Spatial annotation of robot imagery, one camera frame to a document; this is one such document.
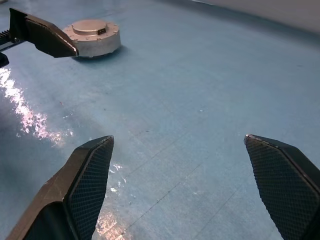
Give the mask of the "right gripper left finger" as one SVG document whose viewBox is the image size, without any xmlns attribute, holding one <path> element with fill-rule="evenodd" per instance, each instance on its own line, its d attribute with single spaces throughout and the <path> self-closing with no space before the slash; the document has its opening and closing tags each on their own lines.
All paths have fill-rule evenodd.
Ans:
<svg viewBox="0 0 320 240">
<path fill-rule="evenodd" d="M 8 240 L 90 240 L 105 199 L 114 137 L 75 148 L 39 189 Z"/>
</svg>

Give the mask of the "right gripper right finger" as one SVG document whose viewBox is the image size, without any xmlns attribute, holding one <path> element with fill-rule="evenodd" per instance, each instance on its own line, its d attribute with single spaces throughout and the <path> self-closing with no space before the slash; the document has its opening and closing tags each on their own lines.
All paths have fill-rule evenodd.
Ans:
<svg viewBox="0 0 320 240">
<path fill-rule="evenodd" d="M 247 134 L 259 196 L 285 240 L 320 238 L 320 170 L 295 146 Z"/>
</svg>

